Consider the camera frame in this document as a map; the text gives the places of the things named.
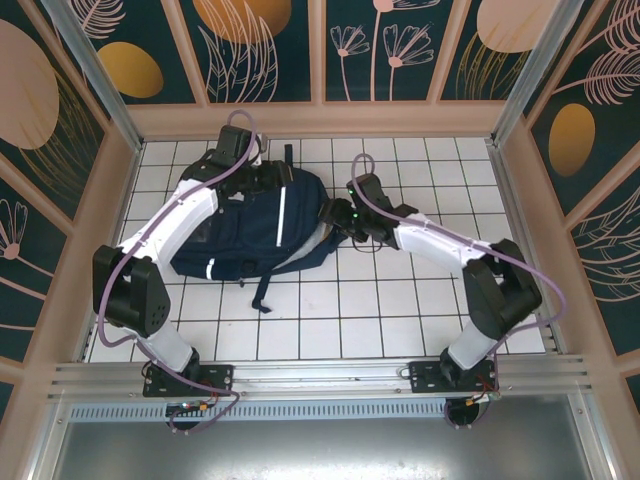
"backpack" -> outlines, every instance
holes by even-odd
[[[319,267],[346,238],[318,220],[329,199],[322,181],[292,166],[285,187],[220,201],[218,211],[202,222],[171,260],[179,275],[209,280],[242,281],[261,277],[251,306],[262,305],[273,275]]]

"white tile floor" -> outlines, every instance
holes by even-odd
[[[269,158],[318,175],[335,197],[349,198],[350,162],[366,151],[394,204],[408,203],[463,234],[511,238],[500,192],[479,138],[271,140]],[[162,205],[185,169],[215,142],[156,142],[145,147],[123,236]],[[379,358],[439,355],[469,321],[461,279],[424,258],[344,242],[316,269],[274,277],[264,304],[251,308],[256,281],[244,287],[176,274],[167,281],[170,320],[204,361]],[[108,336],[120,332],[109,327]],[[90,340],[91,362],[142,361],[129,344]],[[501,353],[541,353],[537,329],[514,335]]]

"black mounting bracket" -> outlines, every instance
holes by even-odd
[[[409,381],[411,382],[411,392],[413,393],[481,392],[483,384],[480,378],[492,388],[495,388],[494,373],[493,361],[485,359],[471,370],[465,372],[458,385],[453,386],[442,375],[440,360],[409,363]]]
[[[233,365],[200,365],[196,382],[213,388],[231,390]],[[144,377],[142,396],[146,398],[208,397],[210,393],[185,385],[160,367],[151,364]]]

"metal rail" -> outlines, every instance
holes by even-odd
[[[375,399],[416,397],[402,370],[421,359],[236,362],[233,388],[242,400]],[[61,364],[50,402],[165,402],[142,396],[141,363]],[[498,358],[504,395],[571,394],[591,385],[578,355],[506,355]],[[457,392],[419,394],[456,397]]]

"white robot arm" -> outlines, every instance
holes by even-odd
[[[170,321],[171,303],[163,278],[171,269],[171,259],[193,231],[218,210],[218,198],[236,193],[260,193],[281,188],[292,180],[284,162],[263,162],[258,141],[251,160],[228,179],[210,188],[196,187],[233,166],[247,149],[250,132],[225,126],[218,147],[189,166],[169,201],[132,237],[118,247],[100,247],[93,257],[93,300],[96,313],[100,308],[107,281],[114,267],[150,232],[117,277],[109,296],[105,317],[124,329],[142,344],[155,359],[183,377],[199,381],[199,355],[185,342]],[[186,192],[194,191],[184,200]],[[169,205],[178,201],[172,210]],[[159,224],[157,220],[170,210]]]
[[[354,191],[353,182],[347,188],[355,206],[345,199],[332,200],[321,212],[323,221],[337,225],[357,241],[372,237],[396,250],[426,257],[464,280],[471,322],[440,356],[440,373],[456,388],[509,330],[542,302],[530,273],[511,263],[496,261],[472,245],[519,261],[523,261],[522,253],[510,240],[489,244],[470,239],[447,231],[409,205],[394,208],[384,195],[380,180],[372,173],[359,176],[356,182],[374,206],[408,221],[399,222],[376,213]]]

